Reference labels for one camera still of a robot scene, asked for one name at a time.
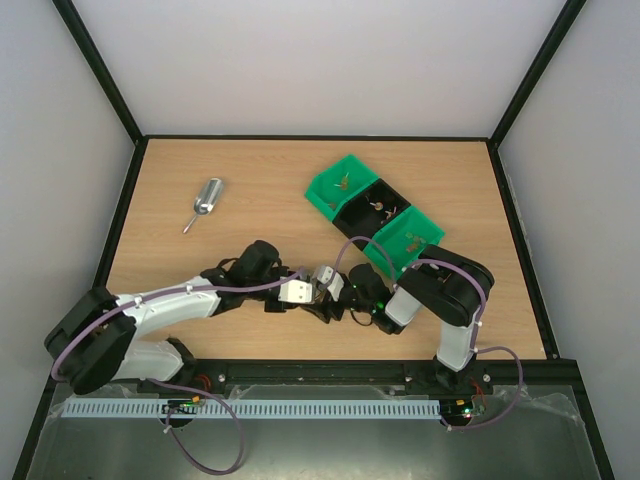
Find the green bin with square lollipops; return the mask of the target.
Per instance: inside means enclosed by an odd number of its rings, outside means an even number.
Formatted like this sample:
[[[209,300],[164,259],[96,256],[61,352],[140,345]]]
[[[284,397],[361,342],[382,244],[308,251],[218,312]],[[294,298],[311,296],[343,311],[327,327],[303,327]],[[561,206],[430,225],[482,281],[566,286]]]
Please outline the green bin with square lollipops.
[[[305,198],[332,222],[349,200],[378,179],[355,155],[347,155],[313,178]]]

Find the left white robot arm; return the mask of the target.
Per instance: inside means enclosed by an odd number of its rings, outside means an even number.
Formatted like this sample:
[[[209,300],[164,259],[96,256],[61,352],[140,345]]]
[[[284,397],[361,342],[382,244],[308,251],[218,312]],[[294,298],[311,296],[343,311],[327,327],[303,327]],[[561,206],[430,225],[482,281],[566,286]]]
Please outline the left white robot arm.
[[[238,257],[176,285],[134,294],[105,286],[87,291],[45,337],[51,376],[78,395],[120,380],[184,379],[188,352],[175,339],[148,335],[183,321],[211,318],[247,300],[267,311],[310,304],[314,287],[304,269],[292,270],[271,244],[256,240]]]

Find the black bin with swirl lollipops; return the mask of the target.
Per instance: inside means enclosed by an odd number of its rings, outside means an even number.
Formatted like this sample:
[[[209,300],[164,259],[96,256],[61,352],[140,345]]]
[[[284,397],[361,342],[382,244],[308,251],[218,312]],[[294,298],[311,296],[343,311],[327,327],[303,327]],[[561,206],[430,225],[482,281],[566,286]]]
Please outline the black bin with swirl lollipops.
[[[349,198],[338,209],[332,223],[347,238],[372,239],[409,206],[408,200],[386,181],[378,179]]]

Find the green bin with gummy candies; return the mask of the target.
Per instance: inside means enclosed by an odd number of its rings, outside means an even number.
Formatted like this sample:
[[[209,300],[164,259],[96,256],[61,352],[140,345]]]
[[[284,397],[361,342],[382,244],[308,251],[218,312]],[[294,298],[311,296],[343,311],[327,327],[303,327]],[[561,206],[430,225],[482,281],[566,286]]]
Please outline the green bin with gummy candies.
[[[398,278],[428,244],[438,245],[444,236],[439,226],[411,206],[382,227],[363,253],[388,277]]]

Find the silver metal scoop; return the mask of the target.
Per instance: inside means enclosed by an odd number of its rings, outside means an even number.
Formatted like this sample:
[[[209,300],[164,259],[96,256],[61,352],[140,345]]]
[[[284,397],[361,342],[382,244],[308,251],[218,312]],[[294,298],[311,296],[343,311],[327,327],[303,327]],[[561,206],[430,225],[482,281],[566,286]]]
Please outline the silver metal scoop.
[[[187,234],[200,217],[207,216],[217,204],[222,192],[224,190],[224,182],[220,178],[209,179],[200,189],[193,204],[194,214],[184,227],[182,233]]]

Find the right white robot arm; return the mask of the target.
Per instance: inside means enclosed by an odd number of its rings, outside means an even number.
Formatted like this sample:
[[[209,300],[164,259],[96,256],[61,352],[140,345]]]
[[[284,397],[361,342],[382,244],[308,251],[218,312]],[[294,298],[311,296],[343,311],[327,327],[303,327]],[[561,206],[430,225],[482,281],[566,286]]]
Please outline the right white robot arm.
[[[484,265],[436,245],[427,246],[403,267],[393,288],[368,263],[342,275],[318,267],[312,281],[322,293],[317,316],[339,320],[346,311],[364,313],[389,335],[402,333],[426,309],[441,322],[440,342],[428,380],[448,392],[471,379],[476,340],[495,278]]]

